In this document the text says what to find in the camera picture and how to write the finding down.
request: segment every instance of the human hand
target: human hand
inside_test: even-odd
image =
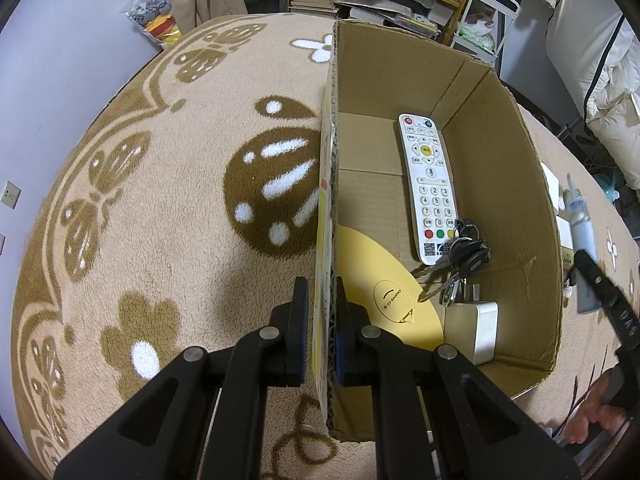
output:
[[[590,423],[597,422],[603,430],[615,433],[626,422],[623,408],[602,403],[602,396],[609,386],[610,374],[609,369],[591,385],[587,398],[564,428],[564,438],[569,444],[581,444],[587,440]]]

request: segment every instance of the rug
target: rug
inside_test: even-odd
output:
[[[133,78],[70,154],[28,243],[12,320],[18,418],[45,475],[184,348],[226,348],[263,326],[295,276],[312,290],[332,23],[207,22]],[[579,173],[524,118],[558,177]],[[598,188],[583,172],[575,180],[590,197]],[[607,270],[637,303],[638,248],[594,200],[599,249],[617,247]],[[521,401],[542,424],[561,422],[574,389],[613,362],[607,323],[574,311],[561,374]],[[375,478],[373,443],[328,437],[309,363],[306,376],[301,390],[270,390],[262,478]]]

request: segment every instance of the white remote control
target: white remote control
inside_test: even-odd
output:
[[[420,260],[434,265],[456,239],[456,205],[444,143],[428,117],[401,114],[400,135],[414,209],[414,237]]]

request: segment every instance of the black strap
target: black strap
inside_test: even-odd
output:
[[[602,57],[600,58],[600,62],[598,63],[598,67],[596,68],[596,73],[594,74],[593,80],[591,81],[591,86],[589,86],[589,90],[587,90],[587,95],[585,95],[584,97],[584,104],[582,108],[582,111],[583,111],[582,120],[584,121],[585,131],[590,135],[593,135],[593,133],[587,126],[587,102],[589,101],[589,97],[591,97],[591,93],[593,93],[593,89],[596,88],[596,84],[598,83],[598,79],[600,79],[600,74],[602,73],[602,69],[604,68],[604,63],[606,62],[607,56],[609,55],[609,51],[611,50],[611,47],[613,46],[614,41],[616,41],[616,38],[618,37],[618,33],[620,32],[620,27],[622,27],[622,23],[624,21],[625,21],[625,15],[622,14],[620,16],[620,19],[618,20],[618,24],[616,25],[616,30],[613,31],[613,34],[611,35],[611,39],[609,40],[609,43],[607,43],[607,46],[605,47],[604,52],[602,53]]]

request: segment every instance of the electrical outlet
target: electrical outlet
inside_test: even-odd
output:
[[[4,184],[4,191],[2,192],[0,202],[9,206],[11,209],[15,209],[15,204],[18,202],[19,196],[20,188],[7,180],[6,184]]]

